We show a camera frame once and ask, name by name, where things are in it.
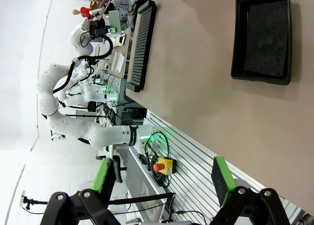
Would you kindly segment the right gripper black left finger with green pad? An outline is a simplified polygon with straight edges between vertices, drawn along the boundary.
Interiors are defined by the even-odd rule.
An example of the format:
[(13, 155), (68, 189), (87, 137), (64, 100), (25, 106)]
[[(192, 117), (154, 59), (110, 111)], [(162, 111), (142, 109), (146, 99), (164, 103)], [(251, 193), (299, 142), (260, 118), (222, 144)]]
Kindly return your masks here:
[(65, 192), (51, 195), (40, 224), (77, 225), (79, 221), (91, 220), (94, 225), (118, 225), (108, 209), (115, 182), (113, 160), (104, 158), (91, 188), (72, 196)]

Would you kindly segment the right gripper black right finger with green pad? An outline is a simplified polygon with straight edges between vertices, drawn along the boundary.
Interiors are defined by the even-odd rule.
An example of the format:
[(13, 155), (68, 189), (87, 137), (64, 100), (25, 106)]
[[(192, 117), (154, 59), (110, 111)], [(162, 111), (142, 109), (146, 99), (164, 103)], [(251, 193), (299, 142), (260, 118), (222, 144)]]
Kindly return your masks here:
[(211, 179), (220, 204), (212, 225), (234, 225), (239, 217), (248, 218), (253, 225), (290, 224), (277, 192), (264, 188), (256, 193), (237, 185), (224, 157), (213, 159)]

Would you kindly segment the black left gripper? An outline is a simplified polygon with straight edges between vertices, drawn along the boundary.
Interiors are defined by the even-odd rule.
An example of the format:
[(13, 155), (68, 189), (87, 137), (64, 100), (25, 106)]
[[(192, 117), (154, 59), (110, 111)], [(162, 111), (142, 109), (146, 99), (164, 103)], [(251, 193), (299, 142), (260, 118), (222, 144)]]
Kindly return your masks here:
[(89, 35), (91, 38), (96, 38), (107, 34), (109, 26), (105, 24), (104, 19), (89, 21)]

